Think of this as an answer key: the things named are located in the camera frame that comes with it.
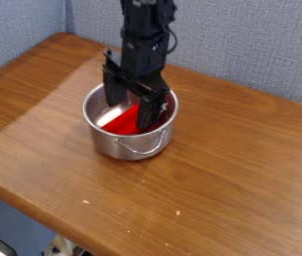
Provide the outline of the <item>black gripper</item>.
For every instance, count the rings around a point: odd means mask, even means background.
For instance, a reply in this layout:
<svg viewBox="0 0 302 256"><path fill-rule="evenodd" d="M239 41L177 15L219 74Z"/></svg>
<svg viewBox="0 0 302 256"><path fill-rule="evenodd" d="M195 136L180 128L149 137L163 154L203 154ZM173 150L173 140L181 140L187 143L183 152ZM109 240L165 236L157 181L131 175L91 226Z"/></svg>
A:
<svg viewBox="0 0 302 256"><path fill-rule="evenodd" d="M124 37L121 51L104 52L103 83L105 101L116 106L127 92L140 97L136 125L147 130L159 123L167 108L168 85L161 77L168 50L168 36L153 38Z"/></svg>

